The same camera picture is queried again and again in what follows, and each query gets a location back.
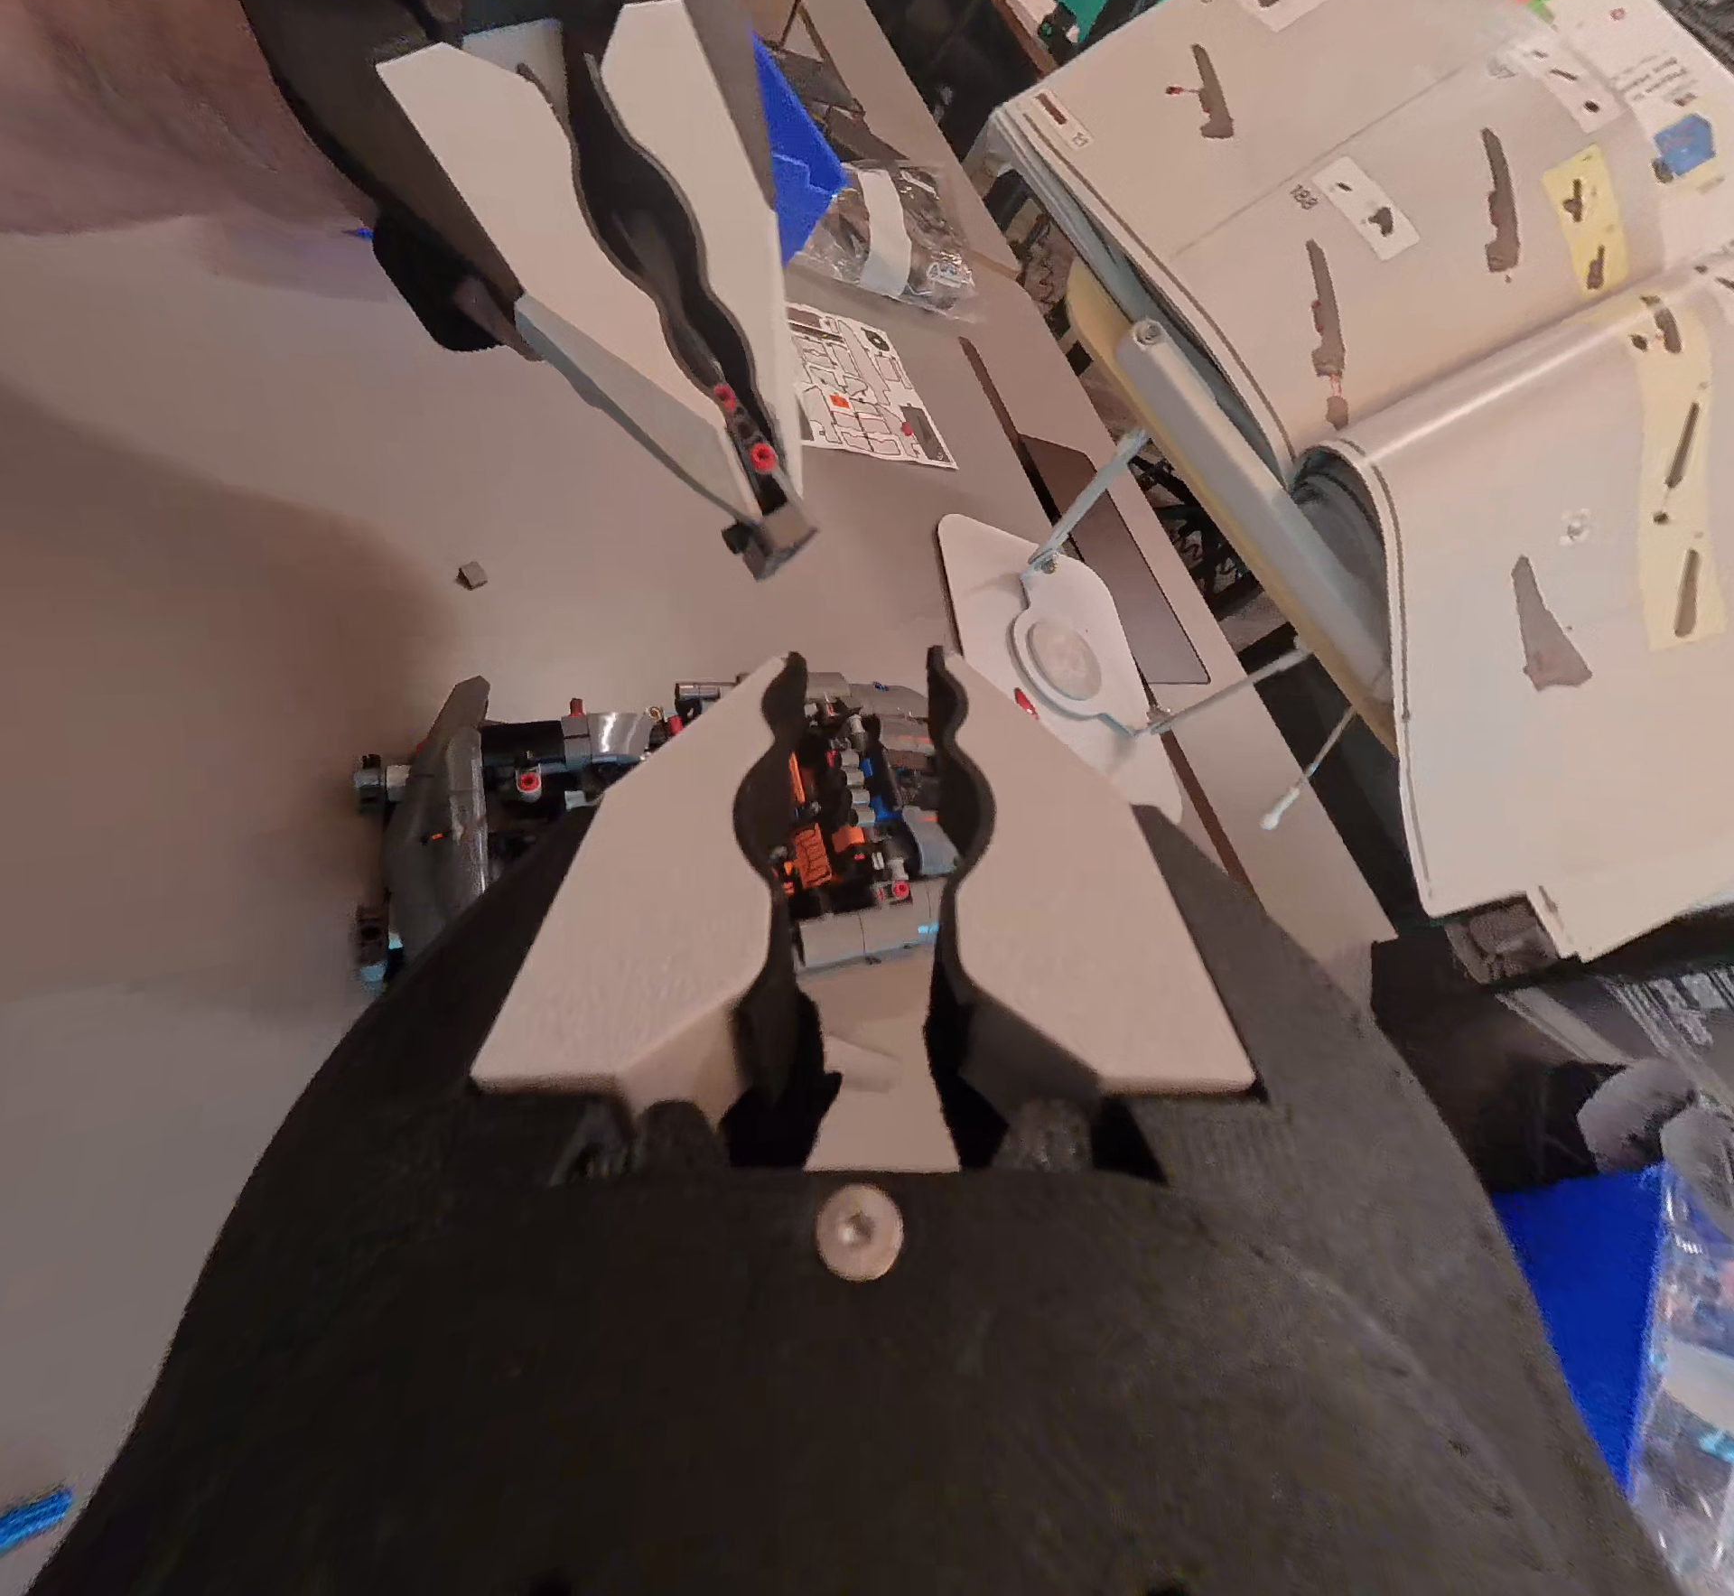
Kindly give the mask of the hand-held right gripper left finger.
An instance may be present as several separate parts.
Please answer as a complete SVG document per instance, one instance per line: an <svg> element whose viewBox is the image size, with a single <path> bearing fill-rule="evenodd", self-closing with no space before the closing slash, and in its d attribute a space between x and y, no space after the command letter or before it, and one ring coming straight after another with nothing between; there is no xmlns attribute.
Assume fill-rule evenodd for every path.
<svg viewBox="0 0 1734 1596"><path fill-rule="evenodd" d="M606 793L475 1053L481 1092L822 1134L835 1072L777 875L802 726L805 659L774 657Z"/></svg>

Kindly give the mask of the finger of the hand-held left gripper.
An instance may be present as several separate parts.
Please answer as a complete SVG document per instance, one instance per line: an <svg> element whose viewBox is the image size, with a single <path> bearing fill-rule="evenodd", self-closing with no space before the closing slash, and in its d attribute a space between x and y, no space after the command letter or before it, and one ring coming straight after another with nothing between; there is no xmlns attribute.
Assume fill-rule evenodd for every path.
<svg viewBox="0 0 1734 1596"><path fill-rule="evenodd" d="M567 116L518 36L424 48L379 78L518 281L513 329L678 480L708 414L708 344L681 312L690 229L673 186L631 143L594 54L570 54Z"/></svg>
<svg viewBox="0 0 1734 1596"><path fill-rule="evenodd" d="M717 360L717 382L754 414L785 489L802 495L802 407L777 208L686 0L624 0L599 85L618 123L673 186L678 220L690 229L690 246L678 249L681 312Z"/></svg>

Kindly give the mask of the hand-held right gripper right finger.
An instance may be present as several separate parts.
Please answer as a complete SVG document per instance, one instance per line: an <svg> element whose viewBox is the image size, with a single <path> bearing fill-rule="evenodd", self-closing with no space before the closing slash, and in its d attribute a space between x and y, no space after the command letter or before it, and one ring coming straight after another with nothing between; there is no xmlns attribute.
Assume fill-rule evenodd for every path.
<svg viewBox="0 0 1734 1596"><path fill-rule="evenodd" d="M957 851L938 976L957 1084L1000 1120L1036 1100L1256 1085L1135 802L957 653L927 653L942 830Z"/></svg>

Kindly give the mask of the blue plastic parts bin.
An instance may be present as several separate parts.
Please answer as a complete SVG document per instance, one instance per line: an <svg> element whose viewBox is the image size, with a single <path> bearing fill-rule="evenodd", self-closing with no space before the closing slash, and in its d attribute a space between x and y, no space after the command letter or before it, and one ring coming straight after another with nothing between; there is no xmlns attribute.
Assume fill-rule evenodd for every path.
<svg viewBox="0 0 1734 1596"><path fill-rule="evenodd" d="M768 123L777 249L780 263L788 268L822 229L822 220L828 215L828 208L836 203L846 169L823 131L812 122L797 90L788 85L774 48L749 40L749 53Z"/></svg>

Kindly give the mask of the grey black lego spaceship model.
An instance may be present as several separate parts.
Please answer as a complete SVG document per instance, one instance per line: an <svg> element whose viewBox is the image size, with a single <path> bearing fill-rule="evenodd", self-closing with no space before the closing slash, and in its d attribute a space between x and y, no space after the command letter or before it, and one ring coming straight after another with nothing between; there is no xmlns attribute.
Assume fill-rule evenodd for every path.
<svg viewBox="0 0 1734 1596"><path fill-rule="evenodd" d="M379 880L354 913L354 970L379 992L557 823L678 741L735 683L678 683L671 708L488 717L488 679L443 697L404 764L357 759L357 810L379 823ZM931 945L957 851L942 830L927 697L912 684L812 672L774 838L796 960L835 970Z"/></svg>

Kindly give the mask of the grey lego wing piece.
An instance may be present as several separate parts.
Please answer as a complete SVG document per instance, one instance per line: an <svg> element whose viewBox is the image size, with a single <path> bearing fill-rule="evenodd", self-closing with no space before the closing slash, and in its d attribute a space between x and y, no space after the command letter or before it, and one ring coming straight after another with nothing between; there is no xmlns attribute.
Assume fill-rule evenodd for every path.
<svg viewBox="0 0 1734 1596"><path fill-rule="evenodd" d="M754 583L768 583L817 541L817 521L797 489L796 442L780 419L717 358L708 358L699 382L708 414L699 435L681 441L678 468L714 507L725 514L725 546L749 568ZM730 382L736 409L719 409L714 382ZM745 442L754 441L777 447L774 475L749 468Z"/></svg>

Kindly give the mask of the clear bag with lego parts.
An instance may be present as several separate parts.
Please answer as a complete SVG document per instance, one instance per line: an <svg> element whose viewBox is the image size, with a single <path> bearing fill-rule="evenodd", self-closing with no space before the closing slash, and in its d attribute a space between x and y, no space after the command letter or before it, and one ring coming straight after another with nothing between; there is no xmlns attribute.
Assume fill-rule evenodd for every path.
<svg viewBox="0 0 1734 1596"><path fill-rule="evenodd" d="M846 161L841 188L796 268L951 320L966 320L979 305L966 238L945 208L942 172L912 161Z"/></svg>

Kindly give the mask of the lego sticker sheet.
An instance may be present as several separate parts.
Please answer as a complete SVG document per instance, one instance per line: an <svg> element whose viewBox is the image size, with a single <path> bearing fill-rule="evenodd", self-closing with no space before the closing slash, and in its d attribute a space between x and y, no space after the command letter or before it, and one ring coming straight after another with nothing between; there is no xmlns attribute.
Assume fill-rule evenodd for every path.
<svg viewBox="0 0 1734 1596"><path fill-rule="evenodd" d="M788 342L805 447L957 468L899 344L881 329L788 301Z"/></svg>

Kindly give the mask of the lego instruction booklet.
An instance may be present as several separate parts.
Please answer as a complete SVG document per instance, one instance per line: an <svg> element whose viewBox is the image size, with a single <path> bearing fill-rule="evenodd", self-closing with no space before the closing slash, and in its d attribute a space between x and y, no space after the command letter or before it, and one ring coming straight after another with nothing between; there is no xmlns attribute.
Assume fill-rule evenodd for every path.
<svg viewBox="0 0 1734 1596"><path fill-rule="evenodd" d="M1418 902L1586 960L1730 898L1730 70L1663 0L1166 0L991 135Z"/></svg>

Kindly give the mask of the lego set box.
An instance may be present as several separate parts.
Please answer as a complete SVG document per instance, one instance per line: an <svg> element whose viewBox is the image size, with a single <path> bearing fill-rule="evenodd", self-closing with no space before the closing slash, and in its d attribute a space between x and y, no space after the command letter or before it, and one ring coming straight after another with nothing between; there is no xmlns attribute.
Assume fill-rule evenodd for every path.
<svg viewBox="0 0 1734 1596"><path fill-rule="evenodd" d="M1606 959L1567 959L1526 898L1456 913L1458 967L1583 1059L1666 1055L1709 1092L1734 1085L1734 902L1718 898Z"/></svg>

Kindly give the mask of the clear bags of lego parts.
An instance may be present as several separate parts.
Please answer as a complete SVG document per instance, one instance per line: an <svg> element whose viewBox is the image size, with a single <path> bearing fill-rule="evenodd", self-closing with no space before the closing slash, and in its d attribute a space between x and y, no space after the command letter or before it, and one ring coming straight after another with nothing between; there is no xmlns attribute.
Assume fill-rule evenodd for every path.
<svg viewBox="0 0 1734 1596"><path fill-rule="evenodd" d="M1734 1587L1734 1126L1668 1059L1619 1071L1579 1113L1601 1174L1663 1192L1633 1438L1633 1499L1683 1593Z"/></svg>

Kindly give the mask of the silver book stand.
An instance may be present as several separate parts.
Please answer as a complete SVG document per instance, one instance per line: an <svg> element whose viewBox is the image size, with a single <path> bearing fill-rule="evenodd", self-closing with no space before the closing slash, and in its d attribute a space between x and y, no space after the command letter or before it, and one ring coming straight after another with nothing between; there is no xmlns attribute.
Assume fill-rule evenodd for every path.
<svg viewBox="0 0 1734 1596"><path fill-rule="evenodd" d="M951 606L961 657L1010 697L1026 697L1073 756L1103 772L1131 802L1180 793L1180 776L1157 780L1157 744L1180 768L1180 728L1196 728L1225 697L1320 665L1345 684L1345 712L1300 768L1300 780L1259 816L1276 830L1335 759L1352 726L1369 726L1393 741L1391 626L1381 591L1360 588L1352 565L1323 542L1323 532L1289 500L1223 409L1210 375L1182 349L1180 329L1139 320L1115 342L1111 367L1131 392L1143 426L1070 495L1057 500L1053 532L1031 542L1000 527L951 514L938 527ZM1135 458L1157 447L1201 495L1201 507L1236 541L1256 583L1289 613L1294 648L1238 683L1190 683L1201 694L1180 712L1157 701L1139 665L1135 617L1115 596L1103 565L1092 559L1083 535L1098 516L1131 516L1143 500Z"/></svg>

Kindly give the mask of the blue storage bin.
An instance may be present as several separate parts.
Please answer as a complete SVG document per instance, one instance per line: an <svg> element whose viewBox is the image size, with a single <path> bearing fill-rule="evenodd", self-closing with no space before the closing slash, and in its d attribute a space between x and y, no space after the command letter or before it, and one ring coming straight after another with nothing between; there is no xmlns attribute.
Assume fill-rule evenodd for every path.
<svg viewBox="0 0 1734 1596"><path fill-rule="evenodd" d="M1539 1308L1567 1390L1613 1484L1633 1493L1666 1237L1666 1166L1504 1192L1491 1195L1491 1213Z"/></svg>

